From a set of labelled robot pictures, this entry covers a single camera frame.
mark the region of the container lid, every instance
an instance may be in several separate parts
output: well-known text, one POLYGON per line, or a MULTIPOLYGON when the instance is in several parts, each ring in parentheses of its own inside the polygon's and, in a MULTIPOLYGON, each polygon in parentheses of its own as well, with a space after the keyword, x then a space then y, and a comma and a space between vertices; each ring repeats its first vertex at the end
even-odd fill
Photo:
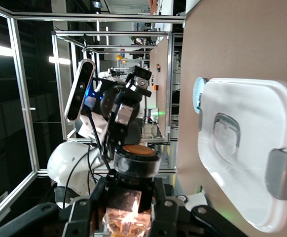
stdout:
POLYGON ((193 106, 196 113, 199 114, 201 107, 201 98, 204 90, 206 80, 204 78, 197 78, 193 89, 193 106))
POLYGON ((251 225, 279 231, 287 219, 287 84, 211 79, 200 115, 205 168, 251 225))

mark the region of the white plastic container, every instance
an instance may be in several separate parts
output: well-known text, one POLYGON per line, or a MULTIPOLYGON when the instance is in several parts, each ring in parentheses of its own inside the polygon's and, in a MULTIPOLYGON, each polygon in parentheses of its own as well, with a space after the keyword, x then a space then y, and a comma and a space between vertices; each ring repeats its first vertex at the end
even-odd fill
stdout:
POLYGON ((200 159, 262 232, 287 222, 287 84, 211 79, 201 97, 200 159))

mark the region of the lid handle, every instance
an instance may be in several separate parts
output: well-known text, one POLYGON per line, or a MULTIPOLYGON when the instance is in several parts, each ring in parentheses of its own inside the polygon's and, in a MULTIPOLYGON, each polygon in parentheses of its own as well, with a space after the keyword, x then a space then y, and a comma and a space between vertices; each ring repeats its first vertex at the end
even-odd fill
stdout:
POLYGON ((265 183, 268 192, 278 200, 287 200, 287 152, 273 149, 268 157, 265 183))

